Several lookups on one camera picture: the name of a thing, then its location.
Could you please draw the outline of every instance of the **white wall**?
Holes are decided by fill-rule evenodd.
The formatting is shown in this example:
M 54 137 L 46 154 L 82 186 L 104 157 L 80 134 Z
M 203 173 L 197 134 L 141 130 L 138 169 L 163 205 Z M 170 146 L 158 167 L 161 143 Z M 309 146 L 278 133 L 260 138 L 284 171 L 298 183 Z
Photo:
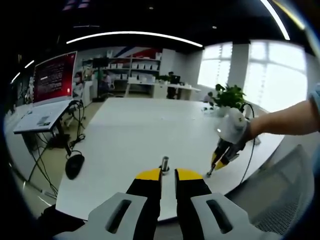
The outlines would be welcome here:
M 185 70 L 186 70 L 186 61 L 187 56 L 185 54 L 175 52 L 174 55 L 174 61 L 172 66 L 172 71 L 174 72 L 174 75 L 181 76 L 181 81 L 185 81 Z
M 201 92 L 197 95 L 198 99 L 193 99 L 194 101 L 202 101 L 205 95 L 207 95 L 208 92 L 213 90 L 209 87 L 198 85 L 198 77 L 202 60 L 202 54 L 203 51 L 201 50 L 188 54 L 186 56 L 184 77 L 185 82 L 201 90 Z
M 173 70 L 176 51 L 170 49 L 162 50 L 159 75 L 168 75 Z
M 230 86 L 244 88 L 249 60 L 249 44 L 234 44 L 228 78 Z

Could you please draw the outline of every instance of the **window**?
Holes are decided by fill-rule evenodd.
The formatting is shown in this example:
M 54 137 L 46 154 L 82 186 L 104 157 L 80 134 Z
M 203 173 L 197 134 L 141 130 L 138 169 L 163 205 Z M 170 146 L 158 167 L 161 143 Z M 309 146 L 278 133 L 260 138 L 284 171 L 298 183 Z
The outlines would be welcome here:
M 197 83 L 213 89 L 216 84 L 225 86 L 230 72 L 231 55 L 231 42 L 206 47 L 202 54 Z
M 245 99 L 268 112 L 307 97 L 304 49 L 286 42 L 252 41 L 243 92 Z

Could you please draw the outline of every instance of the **white desk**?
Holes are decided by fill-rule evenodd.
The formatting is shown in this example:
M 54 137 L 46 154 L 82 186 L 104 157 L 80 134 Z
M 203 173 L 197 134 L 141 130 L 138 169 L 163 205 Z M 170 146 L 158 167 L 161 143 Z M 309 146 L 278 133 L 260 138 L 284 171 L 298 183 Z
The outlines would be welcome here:
M 44 105 L 32 107 L 30 111 L 21 118 L 17 123 L 13 132 L 15 134 L 29 132 L 49 132 L 55 126 L 56 122 L 61 118 L 72 100 L 63 100 L 52 102 Z
M 131 85 L 147 85 L 152 86 L 152 98 L 153 99 L 166 99 L 168 88 L 175 88 L 181 90 L 181 100 L 196 100 L 197 93 L 201 92 L 200 89 L 188 86 L 182 86 L 179 84 L 162 84 L 162 83 L 155 83 L 155 82 L 143 82 L 143 81 L 128 81 L 124 97 L 127 98 L 129 95 Z
M 85 161 L 74 180 L 64 174 L 56 209 L 87 220 L 89 213 L 117 192 L 125 193 L 135 176 L 159 167 L 169 157 L 170 172 L 162 178 L 159 220 L 177 216 L 175 168 L 205 175 L 219 137 L 220 118 L 202 112 L 205 103 L 168 99 L 109 98 L 85 129 L 75 149 Z M 255 146 L 245 179 L 274 152 L 283 136 L 263 134 Z M 237 187 L 249 162 L 248 143 L 235 161 L 205 179 L 213 192 L 227 194 Z

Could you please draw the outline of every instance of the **sleeve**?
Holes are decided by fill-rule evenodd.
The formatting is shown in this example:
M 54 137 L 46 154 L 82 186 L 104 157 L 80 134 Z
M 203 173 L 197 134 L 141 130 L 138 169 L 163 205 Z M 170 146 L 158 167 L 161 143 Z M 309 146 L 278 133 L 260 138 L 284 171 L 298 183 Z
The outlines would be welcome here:
M 314 99 L 320 115 L 320 83 L 315 87 L 315 90 L 309 94 L 309 99 Z

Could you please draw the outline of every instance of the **human arm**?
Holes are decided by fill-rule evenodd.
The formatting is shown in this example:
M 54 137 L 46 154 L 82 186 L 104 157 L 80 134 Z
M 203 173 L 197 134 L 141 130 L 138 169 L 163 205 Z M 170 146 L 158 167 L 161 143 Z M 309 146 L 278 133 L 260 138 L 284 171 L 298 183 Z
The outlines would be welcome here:
M 264 114 L 250 123 L 250 139 L 262 133 L 306 135 L 316 131 L 320 131 L 320 85 L 308 100 Z

